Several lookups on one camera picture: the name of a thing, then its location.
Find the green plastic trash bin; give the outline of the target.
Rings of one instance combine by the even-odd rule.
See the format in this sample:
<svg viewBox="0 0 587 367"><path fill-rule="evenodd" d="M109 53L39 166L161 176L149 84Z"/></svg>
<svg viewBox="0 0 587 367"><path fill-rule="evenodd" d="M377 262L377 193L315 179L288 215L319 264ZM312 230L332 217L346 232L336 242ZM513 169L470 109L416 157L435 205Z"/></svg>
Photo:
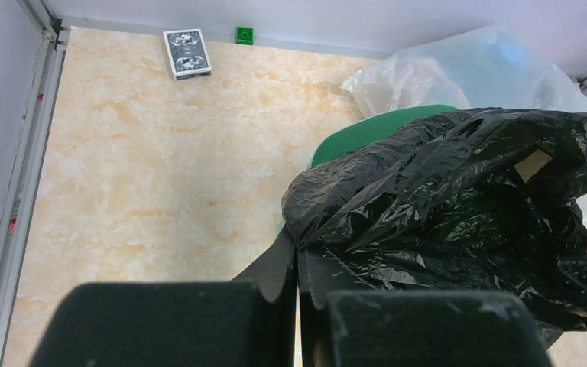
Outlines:
<svg viewBox="0 0 587 367"><path fill-rule="evenodd" d="M386 138L414 119L458 110L453 106L433 104L395 109L373 115L328 135L317 146L307 169Z"/></svg>

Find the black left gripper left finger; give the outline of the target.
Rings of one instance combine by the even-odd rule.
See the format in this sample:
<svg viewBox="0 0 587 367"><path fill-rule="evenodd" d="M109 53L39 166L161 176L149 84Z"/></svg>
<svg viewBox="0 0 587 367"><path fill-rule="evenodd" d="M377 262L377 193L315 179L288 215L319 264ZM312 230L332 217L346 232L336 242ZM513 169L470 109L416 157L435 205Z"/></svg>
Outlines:
<svg viewBox="0 0 587 367"><path fill-rule="evenodd" d="M297 249L287 229L282 227L273 244L232 280L258 291L249 311L251 364L294 365Z"/></svg>

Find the black trash bag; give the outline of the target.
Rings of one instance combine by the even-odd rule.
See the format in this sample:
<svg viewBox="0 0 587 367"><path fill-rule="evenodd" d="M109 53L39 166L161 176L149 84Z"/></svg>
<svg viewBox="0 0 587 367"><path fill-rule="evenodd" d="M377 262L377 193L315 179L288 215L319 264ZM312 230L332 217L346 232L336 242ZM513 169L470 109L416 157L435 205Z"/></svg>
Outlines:
<svg viewBox="0 0 587 367"><path fill-rule="evenodd" d="M299 174L282 199L299 249L380 291L505 291L540 331L587 331L587 112L466 109L414 119Z"/></svg>

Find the clear plastic bag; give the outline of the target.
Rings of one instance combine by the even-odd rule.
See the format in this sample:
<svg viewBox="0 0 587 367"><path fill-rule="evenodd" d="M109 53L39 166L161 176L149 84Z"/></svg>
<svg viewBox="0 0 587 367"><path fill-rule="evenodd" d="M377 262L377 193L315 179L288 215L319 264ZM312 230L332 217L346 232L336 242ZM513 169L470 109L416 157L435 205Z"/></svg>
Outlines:
<svg viewBox="0 0 587 367"><path fill-rule="evenodd" d="M342 88L364 117L433 104L587 112L576 83L500 27L405 48L355 72ZM587 228L587 194L577 203Z"/></svg>

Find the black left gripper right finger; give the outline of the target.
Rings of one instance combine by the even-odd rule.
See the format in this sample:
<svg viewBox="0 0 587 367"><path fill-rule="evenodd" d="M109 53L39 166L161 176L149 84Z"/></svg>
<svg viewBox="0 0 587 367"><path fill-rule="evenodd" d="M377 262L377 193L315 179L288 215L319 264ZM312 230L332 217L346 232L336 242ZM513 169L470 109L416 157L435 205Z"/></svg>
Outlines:
<svg viewBox="0 0 587 367"><path fill-rule="evenodd" d="M304 366L375 364L375 291L326 250L298 254Z"/></svg>

